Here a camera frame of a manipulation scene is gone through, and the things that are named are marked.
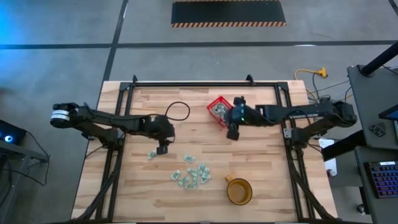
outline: desk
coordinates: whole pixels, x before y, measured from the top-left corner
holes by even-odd
[[[348,67],[347,71],[366,144],[375,148],[398,149],[394,122],[379,118],[379,113],[398,104],[398,75],[385,68],[377,69],[373,77],[363,76],[358,67]],[[386,127],[383,137],[377,137],[369,130],[377,123]]]
[[[288,81],[293,105],[308,104],[303,81]],[[114,113],[120,82],[104,82],[98,110]],[[226,131],[212,118],[206,106],[222,95],[229,102],[244,96],[247,104],[276,104],[269,87],[135,87],[130,114],[164,114],[169,104],[184,101],[191,107],[186,121],[170,121],[176,140],[169,153],[148,160],[147,153],[157,141],[127,135],[116,197],[114,222],[291,222],[296,213],[282,131],[280,126],[257,128],[241,126],[239,141],[226,138]],[[169,111],[183,118],[187,109],[176,105]],[[297,121],[306,126],[307,120]],[[100,146],[89,144],[87,153]],[[194,164],[183,161],[189,154]],[[72,218],[91,203],[101,185],[106,150],[99,150],[84,163]],[[304,154],[308,181],[320,203],[337,216],[322,156],[313,149]],[[184,190],[170,179],[177,169],[182,176],[187,168],[204,163],[212,179],[194,190]],[[250,182],[253,198],[245,206],[236,206],[226,196],[225,175],[233,174]],[[300,191],[303,212],[307,209]],[[108,204],[105,203],[104,215]]]
[[[355,157],[363,183],[366,201],[374,224],[397,223],[396,210],[397,198],[377,199],[374,195],[369,177],[365,171],[365,162],[398,161],[398,153],[388,149],[374,149],[368,147],[356,147]]]

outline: black floor line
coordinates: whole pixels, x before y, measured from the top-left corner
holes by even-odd
[[[392,45],[398,40],[336,40],[336,41],[268,41],[268,42],[169,42],[169,43],[124,43],[124,44],[24,44],[0,45],[0,49],[143,49],[173,47],[283,47],[298,45],[313,46],[355,46],[355,45]]]
[[[112,44],[0,44],[0,50],[29,49],[107,49]]]
[[[398,40],[350,40],[350,41],[270,41],[270,42],[179,42],[118,44],[120,49],[173,48],[173,47],[283,47],[283,46],[354,46],[392,45]]]
[[[109,78],[111,76],[114,56],[116,55],[116,49],[118,48],[118,42],[119,42],[119,38],[120,38],[120,33],[122,31],[124,16],[125,16],[125,12],[126,12],[128,3],[129,3],[129,0],[123,0],[122,7],[121,7],[120,13],[119,13],[118,24],[116,26],[116,29],[115,29],[114,35],[113,35],[112,47],[111,47],[111,50],[109,51],[108,61],[106,62],[104,75],[102,77],[102,82],[109,81]]]
[[[397,7],[396,2],[394,0],[388,0],[388,1],[389,1],[390,5],[391,5],[392,9],[394,10],[394,12],[396,12],[396,14],[398,16],[398,7]]]

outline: table leg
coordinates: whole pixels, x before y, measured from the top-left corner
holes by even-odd
[[[363,130],[344,138],[331,146],[322,149],[323,160],[328,161],[346,152],[354,150],[356,146],[366,146]]]

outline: gray floor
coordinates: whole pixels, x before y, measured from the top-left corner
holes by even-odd
[[[122,0],[0,0],[2,44],[109,44]],[[172,29],[172,0],[130,0],[120,43],[224,41],[329,41],[398,39],[395,14],[388,0],[283,0],[287,27]],[[348,80],[346,68],[368,63],[387,45],[324,47],[207,47],[118,49],[110,80],[291,80],[300,68],[326,67],[316,77],[319,89]],[[45,187],[23,180],[9,223],[67,220],[73,206],[87,141],[69,129],[49,125],[52,105],[61,102],[96,106],[109,49],[0,50],[0,119],[31,131],[51,154]],[[397,65],[392,60],[389,65]],[[299,79],[313,89],[311,74]],[[348,83],[321,95],[344,97]],[[344,138],[360,129],[332,129],[327,137]],[[36,149],[29,142],[28,146]],[[338,160],[350,164],[353,155]],[[44,178],[45,166],[32,170]],[[358,188],[331,180],[340,218],[371,222],[356,213]]]

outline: white label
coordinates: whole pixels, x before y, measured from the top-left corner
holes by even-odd
[[[52,112],[52,114],[63,114],[63,115],[69,115],[69,112],[64,111],[64,110],[55,110]]]
[[[385,165],[395,165],[395,162],[380,162],[380,165],[385,166]]]
[[[68,116],[60,115],[60,114],[51,115],[51,119],[53,119],[53,118],[65,119],[65,120],[69,121],[69,117]]]

